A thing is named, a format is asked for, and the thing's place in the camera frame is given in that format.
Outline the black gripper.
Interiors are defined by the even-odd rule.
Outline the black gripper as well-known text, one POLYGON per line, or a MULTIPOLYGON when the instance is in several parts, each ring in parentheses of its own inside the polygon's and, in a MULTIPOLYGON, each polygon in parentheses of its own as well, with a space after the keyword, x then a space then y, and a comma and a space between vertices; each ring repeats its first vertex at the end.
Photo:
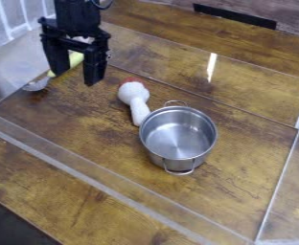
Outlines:
POLYGON ((71 69, 70 51, 84 53, 84 84, 95 85, 104 79, 108 40, 102 28, 102 11, 111 1, 54 0, 55 17, 42 17, 42 41, 52 73, 60 76, 71 69))

